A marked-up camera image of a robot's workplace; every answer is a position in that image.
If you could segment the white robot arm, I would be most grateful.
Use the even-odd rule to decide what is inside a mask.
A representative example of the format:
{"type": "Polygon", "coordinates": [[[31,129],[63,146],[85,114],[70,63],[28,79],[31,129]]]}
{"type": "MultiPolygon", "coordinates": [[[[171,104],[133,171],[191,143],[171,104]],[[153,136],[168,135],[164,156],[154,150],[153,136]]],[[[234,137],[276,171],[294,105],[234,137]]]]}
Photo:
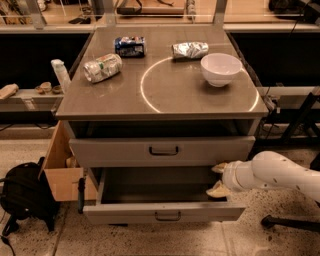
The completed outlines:
{"type": "Polygon", "coordinates": [[[320,172],[302,167],[273,151],[260,152],[250,161],[220,163],[212,171],[221,174],[215,185],[206,191],[212,198],[251,189],[288,188],[320,202],[320,172]]]}

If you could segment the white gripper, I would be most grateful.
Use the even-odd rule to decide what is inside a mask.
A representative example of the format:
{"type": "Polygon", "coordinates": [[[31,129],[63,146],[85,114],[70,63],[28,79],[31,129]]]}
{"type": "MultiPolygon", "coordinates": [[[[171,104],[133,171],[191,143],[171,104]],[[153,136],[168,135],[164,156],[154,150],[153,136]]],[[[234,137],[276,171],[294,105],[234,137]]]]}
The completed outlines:
{"type": "Polygon", "coordinates": [[[234,161],[230,163],[220,163],[211,168],[215,173],[222,174],[222,181],[219,180],[215,185],[206,191],[212,198],[223,198],[232,192],[243,192],[253,188],[253,172],[251,162],[234,161]]]}

